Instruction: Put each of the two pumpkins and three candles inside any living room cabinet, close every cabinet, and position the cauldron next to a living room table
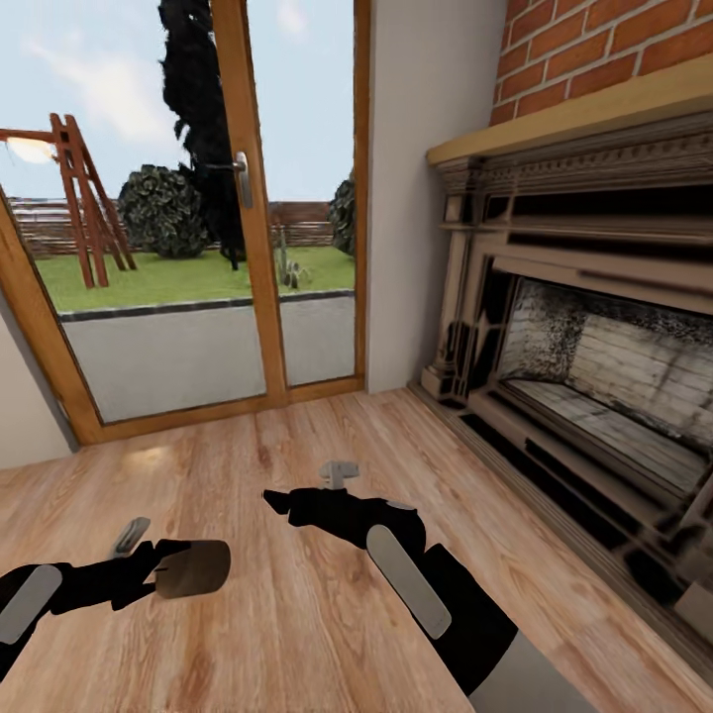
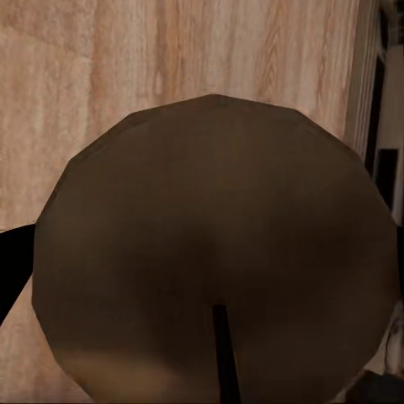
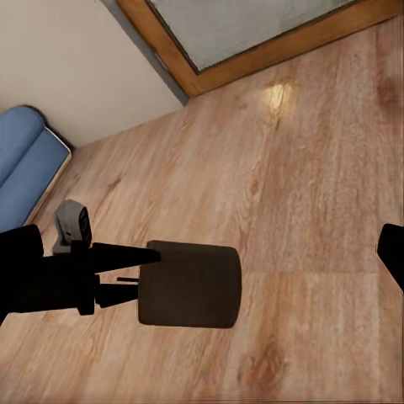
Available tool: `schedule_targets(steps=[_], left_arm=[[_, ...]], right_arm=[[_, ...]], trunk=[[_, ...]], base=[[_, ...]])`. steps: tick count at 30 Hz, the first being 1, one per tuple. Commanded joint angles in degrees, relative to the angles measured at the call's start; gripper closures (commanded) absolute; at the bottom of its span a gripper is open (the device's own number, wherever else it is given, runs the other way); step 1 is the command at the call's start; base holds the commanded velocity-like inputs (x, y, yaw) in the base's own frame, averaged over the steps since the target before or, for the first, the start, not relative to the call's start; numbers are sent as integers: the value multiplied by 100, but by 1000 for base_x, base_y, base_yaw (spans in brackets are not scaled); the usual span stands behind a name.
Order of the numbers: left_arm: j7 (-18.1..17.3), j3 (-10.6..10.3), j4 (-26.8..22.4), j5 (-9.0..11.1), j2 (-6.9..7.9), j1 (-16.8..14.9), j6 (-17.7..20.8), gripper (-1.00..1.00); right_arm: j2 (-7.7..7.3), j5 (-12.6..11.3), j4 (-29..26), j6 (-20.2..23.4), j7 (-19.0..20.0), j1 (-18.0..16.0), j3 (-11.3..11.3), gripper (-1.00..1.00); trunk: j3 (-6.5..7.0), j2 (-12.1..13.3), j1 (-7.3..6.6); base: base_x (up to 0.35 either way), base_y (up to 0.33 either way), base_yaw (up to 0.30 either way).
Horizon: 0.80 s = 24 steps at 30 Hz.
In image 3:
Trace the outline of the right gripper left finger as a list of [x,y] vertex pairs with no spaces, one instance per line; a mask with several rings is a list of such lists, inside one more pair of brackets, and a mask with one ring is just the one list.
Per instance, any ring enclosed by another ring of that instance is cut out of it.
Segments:
[[44,256],[35,224],[0,233],[0,325]]

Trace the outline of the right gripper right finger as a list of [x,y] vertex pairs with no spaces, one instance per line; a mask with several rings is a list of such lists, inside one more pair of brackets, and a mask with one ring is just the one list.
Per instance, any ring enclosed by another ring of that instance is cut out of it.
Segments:
[[385,224],[376,252],[404,292],[404,227]]

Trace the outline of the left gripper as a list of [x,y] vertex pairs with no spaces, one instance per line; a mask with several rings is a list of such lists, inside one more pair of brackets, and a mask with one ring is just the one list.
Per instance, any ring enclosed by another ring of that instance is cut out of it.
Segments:
[[93,315],[101,308],[136,300],[137,284],[102,284],[97,273],[161,261],[150,248],[118,246],[86,240],[72,241],[70,254],[44,256],[13,303],[14,313],[77,308]]

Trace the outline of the pillar candle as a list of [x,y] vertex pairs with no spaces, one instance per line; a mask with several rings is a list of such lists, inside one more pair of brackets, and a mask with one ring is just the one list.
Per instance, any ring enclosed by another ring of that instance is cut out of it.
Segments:
[[231,328],[241,306],[242,270],[235,247],[153,239],[161,261],[141,266],[135,281],[138,323]]

